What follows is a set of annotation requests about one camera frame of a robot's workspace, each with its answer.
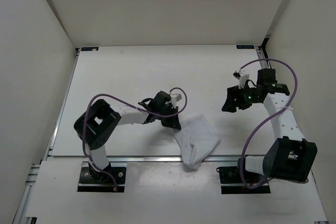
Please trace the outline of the white skirt cloth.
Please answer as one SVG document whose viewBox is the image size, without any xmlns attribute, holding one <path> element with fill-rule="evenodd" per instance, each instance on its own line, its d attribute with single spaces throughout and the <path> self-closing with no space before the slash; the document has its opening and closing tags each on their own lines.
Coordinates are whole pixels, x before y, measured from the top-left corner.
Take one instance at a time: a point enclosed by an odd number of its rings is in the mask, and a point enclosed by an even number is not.
<svg viewBox="0 0 336 224">
<path fill-rule="evenodd" d="M 174 138 L 180 148 L 184 170 L 187 173 L 199 169 L 221 142 L 221 138 L 203 114 L 181 122 L 180 130 L 173 130 Z"/>
</svg>

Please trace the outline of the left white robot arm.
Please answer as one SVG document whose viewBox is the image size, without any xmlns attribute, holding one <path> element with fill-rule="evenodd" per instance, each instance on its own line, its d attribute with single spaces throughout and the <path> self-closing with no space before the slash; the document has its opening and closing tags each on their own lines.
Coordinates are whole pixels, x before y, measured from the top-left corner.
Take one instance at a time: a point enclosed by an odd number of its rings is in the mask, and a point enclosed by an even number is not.
<svg viewBox="0 0 336 224">
<path fill-rule="evenodd" d="M 105 143 L 117 126 L 149 124 L 156 120 L 163 127 L 181 130 L 177 103 L 185 94 L 158 92 L 154 98 L 146 98 L 139 106 L 126 103 L 118 98 L 121 106 L 112 108 L 98 94 L 89 102 L 86 112 L 74 123 L 74 130 L 82 141 L 82 150 L 89 159 L 89 173 L 99 183 L 116 182 L 116 175 L 108 161 Z"/>
</svg>

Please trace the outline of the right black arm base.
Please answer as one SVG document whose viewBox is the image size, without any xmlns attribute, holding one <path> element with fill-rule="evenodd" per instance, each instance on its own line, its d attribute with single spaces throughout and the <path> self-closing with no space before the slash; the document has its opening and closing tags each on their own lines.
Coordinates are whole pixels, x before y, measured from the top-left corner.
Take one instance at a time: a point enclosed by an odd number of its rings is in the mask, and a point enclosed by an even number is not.
<svg viewBox="0 0 336 224">
<path fill-rule="evenodd" d="M 247 188 L 240 177 L 239 163 L 240 159 L 234 161 L 231 165 L 217 167 L 216 171 L 219 173 L 222 195 L 271 193 L 268 183 L 265 183 L 256 189 Z"/>
</svg>

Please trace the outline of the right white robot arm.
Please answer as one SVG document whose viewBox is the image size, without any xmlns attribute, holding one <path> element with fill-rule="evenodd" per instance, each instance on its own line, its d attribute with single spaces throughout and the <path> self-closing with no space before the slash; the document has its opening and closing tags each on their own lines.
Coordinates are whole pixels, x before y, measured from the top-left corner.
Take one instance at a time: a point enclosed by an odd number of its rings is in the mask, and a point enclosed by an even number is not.
<svg viewBox="0 0 336 224">
<path fill-rule="evenodd" d="M 257 82 L 251 87 L 248 74 L 238 70 L 233 75 L 239 83 L 227 89 L 222 111 L 235 113 L 261 103 L 269 114 L 261 125 L 271 122 L 275 138 L 264 156 L 247 156 L 244 146 L 236 177 L 245 185 L 255 174 L 262 177 L 259 185 L 269 179 L 306 183 L 318 149 L 315 143 L 306 140 L 298 127 L 290 106 L 293 93 L 276 80 L 274 69 L 259 70 Z"/>
</svg>

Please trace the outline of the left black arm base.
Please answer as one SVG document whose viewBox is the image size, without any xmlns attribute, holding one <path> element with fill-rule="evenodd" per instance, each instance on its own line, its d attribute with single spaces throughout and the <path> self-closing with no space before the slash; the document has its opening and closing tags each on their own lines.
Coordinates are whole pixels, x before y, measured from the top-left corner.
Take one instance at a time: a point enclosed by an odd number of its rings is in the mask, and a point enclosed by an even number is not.
<svg viewBox="0 0 336 224">
<path fill-rule="evenodd" d="M 78 192 L 92 192 L 92 193 L 123 193 L 125 189 L 126 180 L 126 165 L 110 164 L 110 173 L 113 179 L 102 172 L 94 170 L 88 162 L 83 162 L 80 169 L 78 179 Z"/>
</svg>

